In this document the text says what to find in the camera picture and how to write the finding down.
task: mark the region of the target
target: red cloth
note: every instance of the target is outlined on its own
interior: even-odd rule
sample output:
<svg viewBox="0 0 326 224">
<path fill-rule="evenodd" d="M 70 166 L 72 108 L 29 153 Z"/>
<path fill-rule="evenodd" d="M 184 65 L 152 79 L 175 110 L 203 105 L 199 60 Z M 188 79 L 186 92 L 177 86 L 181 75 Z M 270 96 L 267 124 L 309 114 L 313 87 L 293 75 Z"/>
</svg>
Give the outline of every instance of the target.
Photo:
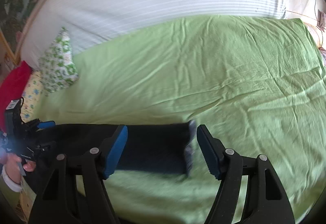
<svg viewBox="0 0 326 224">
<path fill-rule="evenodd" d="M 11 71 L 0 87 L 0 129 L 6 132 L 4 123 L 4 111 L 11 100 L 22 97 L 22 92 L 28 82 L 32 70 L 25 61 Z"/>
</svg>

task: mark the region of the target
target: pillow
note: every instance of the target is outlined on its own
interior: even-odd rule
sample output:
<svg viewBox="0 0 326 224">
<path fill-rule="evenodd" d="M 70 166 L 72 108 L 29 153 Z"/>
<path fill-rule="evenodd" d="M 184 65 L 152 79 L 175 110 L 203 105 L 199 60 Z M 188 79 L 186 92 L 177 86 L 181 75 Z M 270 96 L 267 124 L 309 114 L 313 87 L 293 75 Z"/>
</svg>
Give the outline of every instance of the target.
<svg viewBox="0 0 326 224">
<path fill-rule="evenodd" d="M 68 31 L 63 27 L 51 46 L 39 59 L 42 83 L 48 92 L 68 88 L 78 80 Z"/>
<path fill-rule="evenodd" d="M 0 129 L 6 132 L 4 111 L 11 100 L 19 99 L 31 75 L 31 68 L 25 61 L 12 70 L 0 87 Z"/>
<path fill-rule="evenodd" d="M 39 71 L 33 72 L 22 93 L 24 104 L 21 117 L 25 123 L 32 120 L 35 106 L 39 102 L 42 92 L 41 73 Z"/>
</svg>

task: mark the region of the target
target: green bed sheet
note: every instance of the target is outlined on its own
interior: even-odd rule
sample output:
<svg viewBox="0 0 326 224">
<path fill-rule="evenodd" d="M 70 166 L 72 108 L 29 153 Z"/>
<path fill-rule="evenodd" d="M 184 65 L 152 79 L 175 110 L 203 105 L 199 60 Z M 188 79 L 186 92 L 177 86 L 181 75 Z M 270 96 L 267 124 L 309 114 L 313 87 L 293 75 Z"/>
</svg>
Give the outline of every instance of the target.
<svg viewBox="0 0 326 224">
<path fill-rule="evenodd" d="M 36 112 L 41 120 L 196 120 L 241 155 L 269 157 L 297 222 L 326 185 L 325 68 L 300 19 L 188 17 L 105 42 L 74 61 L 79 81 L 43 97 Z M 110 176 L 105 186 L 116 213 L 135 223 L 203 223 L 219 182 L 196 140 L 193 148 L 189 177 L 135 171 Z M 234 222 L 241 217 L 246 182 L 243 177 Z"/>
</svg>

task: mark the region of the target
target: human hand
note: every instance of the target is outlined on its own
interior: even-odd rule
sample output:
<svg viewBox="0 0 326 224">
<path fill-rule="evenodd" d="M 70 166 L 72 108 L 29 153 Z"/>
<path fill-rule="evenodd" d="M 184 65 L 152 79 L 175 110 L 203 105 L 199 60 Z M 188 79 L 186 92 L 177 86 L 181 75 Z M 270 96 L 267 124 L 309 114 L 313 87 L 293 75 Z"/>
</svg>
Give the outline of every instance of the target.
<svg viewBox="0 0 326 224">
<path fill-rule="evenodd" d="M 22 176 L 17 162 L 22 162 L 22 159 L 14 153 L 7 154 L 6 173 L 12 181 L 20 184 Z M 32 172 L 36 168 L 36 163 L 33 161 L 27 161 L 27 163 L 23 165 L 23 168 L 25 171 Z"/>
</svg>

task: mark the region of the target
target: yellow patterned fabric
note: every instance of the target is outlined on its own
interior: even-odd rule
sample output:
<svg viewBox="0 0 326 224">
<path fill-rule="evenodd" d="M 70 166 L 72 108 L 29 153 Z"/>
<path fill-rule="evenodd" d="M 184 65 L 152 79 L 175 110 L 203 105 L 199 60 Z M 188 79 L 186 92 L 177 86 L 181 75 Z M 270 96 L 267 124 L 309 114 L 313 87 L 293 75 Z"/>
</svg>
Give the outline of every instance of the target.
<svg viewBox="0 0 326 224">
<path fill-rule="evenodd" d="M 22 106 L 21 117 L 24 122 L 32 120 L 35 106 L 39 102 L 42 92 L 41 73 L 38 71 L 33 72 L 22 93 L 24 104 Z"/>
</svg>

